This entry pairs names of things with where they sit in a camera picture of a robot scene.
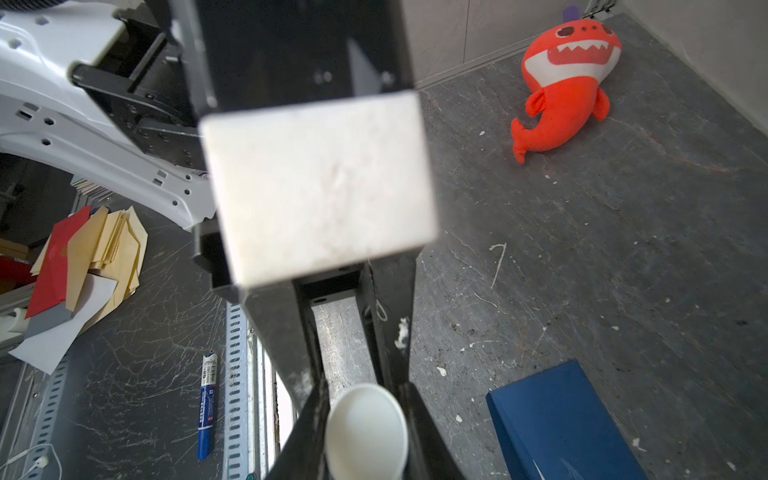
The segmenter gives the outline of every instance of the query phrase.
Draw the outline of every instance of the blue box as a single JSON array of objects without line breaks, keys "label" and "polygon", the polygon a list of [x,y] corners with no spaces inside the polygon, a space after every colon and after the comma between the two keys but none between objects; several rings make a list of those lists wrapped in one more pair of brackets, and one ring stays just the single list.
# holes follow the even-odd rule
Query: blue box
[{"label": "blue box", "polygon": [[647,480],[576,360],[485,399],[513,480]]}]

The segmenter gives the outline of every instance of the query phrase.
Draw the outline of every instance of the plush toy mouth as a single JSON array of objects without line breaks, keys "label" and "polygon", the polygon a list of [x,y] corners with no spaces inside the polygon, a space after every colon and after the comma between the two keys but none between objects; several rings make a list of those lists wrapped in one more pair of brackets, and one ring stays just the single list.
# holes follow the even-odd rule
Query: plush toy mouth
[{"label": "plush toy mouth", "polygon": [[553,65],[594,63],[605,65],[611,59],[614,46],[602,40],[571,41],[547,50],[547,58]]}]

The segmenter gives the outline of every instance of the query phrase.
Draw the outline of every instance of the white cup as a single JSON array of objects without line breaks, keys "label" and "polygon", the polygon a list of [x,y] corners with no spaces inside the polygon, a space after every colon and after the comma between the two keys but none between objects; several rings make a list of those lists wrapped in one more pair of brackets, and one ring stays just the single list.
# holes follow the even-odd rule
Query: white cup
[{"label": "white cup", "polygon": [[335,480],[397,480],[408,458],[400,404],[374,383],[348,388],[326,423],[326,460]]}]

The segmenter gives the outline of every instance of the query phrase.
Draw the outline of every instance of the plush toy tail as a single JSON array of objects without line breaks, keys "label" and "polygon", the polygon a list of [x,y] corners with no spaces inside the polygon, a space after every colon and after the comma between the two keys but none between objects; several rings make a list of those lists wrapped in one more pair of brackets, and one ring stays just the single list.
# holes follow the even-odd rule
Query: plush toy tail
[{"label": "plush toy tail", "polygon": [[525,152],[528,151],[528,148],[524,146],[524,138],[527,132],[517,118],[512,121],[512,140],[515,141],[512,151],[515,152],[515,158],[518,159],[520,165],[525,164]]}]

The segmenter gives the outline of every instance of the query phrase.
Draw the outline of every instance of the white square block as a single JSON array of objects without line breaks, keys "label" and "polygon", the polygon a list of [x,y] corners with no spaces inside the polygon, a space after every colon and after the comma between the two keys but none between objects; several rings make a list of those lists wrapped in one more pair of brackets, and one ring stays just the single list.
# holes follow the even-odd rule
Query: white square block
[{"label": "white square block", "polygon": [[238,286],[420,248],[439,234],[415,91],[212,114],[200,132]]}]

